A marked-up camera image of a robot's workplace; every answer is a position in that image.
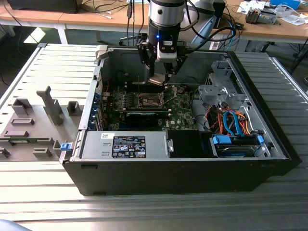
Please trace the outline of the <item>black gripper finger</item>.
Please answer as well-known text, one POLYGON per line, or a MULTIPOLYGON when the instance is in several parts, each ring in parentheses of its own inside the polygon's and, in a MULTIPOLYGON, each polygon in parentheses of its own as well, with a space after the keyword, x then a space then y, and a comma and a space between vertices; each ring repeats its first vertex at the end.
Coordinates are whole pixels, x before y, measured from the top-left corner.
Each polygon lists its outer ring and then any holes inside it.
POLYGON ((166 71, 164 82, 169 82, 170 78, 179 72, 186 59, 187 56, 176 58, 176 66, 173 66, 173 63, 164 63, 166 71))
POLYGON ((137 49, 141 62, 149 70, 148 77, 152 77, 154 75, 154 64, 156 61, 156 53, 154 52, 153 45, 148 42, 140 42, 137 45, 137 49))

